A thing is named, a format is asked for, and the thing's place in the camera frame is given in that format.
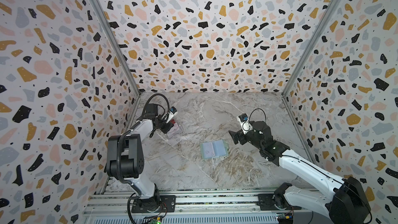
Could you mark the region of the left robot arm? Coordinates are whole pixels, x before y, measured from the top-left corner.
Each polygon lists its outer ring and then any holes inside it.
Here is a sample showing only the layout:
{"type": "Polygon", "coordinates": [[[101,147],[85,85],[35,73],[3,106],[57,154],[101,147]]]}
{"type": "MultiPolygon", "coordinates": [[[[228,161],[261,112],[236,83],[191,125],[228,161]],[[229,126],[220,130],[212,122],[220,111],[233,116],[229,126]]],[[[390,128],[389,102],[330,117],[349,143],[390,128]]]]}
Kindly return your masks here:
{"type": "Polygon", "coordinates": [[[146,104],[142,118],[125,133],[108,140],[106,173],[133,190],[127,201],[128,213],[175,210],[176,197],[161,196],[157,185],[144,173],[142,141],[152,137],[156,130],[167,134],[175,125],[173,118],[177,109],[171,107],[160,115],[159,107],[154,103],[146,104]]]}

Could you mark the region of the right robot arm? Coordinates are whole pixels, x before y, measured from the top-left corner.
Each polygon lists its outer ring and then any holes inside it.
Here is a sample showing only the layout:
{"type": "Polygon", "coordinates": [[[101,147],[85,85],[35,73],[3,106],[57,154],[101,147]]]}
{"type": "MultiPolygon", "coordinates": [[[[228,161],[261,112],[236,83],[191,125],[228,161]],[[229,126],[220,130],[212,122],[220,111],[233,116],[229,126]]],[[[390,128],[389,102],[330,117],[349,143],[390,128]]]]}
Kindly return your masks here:
{"type": "Polygon", "coordinates": [[[261,157],[286,169],[317,191],[300,189],[283,183],[274,191],[276,208],[284,210],[298,206],[329,218],[335,224],[369,224],[373,220],[371,207],[357,179],[343,178],[328,172],[300,156],[288,145],[275,140],[265,121],[240,121],[241,130],[229,131],[234,144],[253,145],[261,157]]]}

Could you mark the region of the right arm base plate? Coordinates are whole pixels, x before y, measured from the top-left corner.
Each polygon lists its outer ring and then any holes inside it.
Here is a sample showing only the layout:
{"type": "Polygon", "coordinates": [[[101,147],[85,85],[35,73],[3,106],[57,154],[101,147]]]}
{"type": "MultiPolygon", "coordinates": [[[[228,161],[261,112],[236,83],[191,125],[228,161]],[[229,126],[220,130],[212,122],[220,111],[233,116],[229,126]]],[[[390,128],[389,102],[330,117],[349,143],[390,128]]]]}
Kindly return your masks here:
{"type": "Polygon", "coordinates": [[[293,206],[287,202],[284,196],[274,194],[258,194],[257,206],[260,207],[262,211],[291,211],[291,210],[301,210],[299,206],[293,206]]]}

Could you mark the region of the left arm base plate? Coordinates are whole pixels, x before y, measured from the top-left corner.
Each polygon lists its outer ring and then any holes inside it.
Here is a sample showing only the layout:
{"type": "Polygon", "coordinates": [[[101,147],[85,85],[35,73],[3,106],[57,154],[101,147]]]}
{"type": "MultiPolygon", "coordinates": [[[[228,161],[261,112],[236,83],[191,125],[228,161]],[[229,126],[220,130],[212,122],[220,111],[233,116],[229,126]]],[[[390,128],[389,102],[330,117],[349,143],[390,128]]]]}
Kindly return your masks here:
{"type": "Polygon", "coordinates": [[[153,196],[149,199],[134,200],[131,205],[131,212],[149,214],[162,210],[164,212],[167,211],[167,213],[173,213],[175,211],[175,204],[175,195],[153,196]]]}

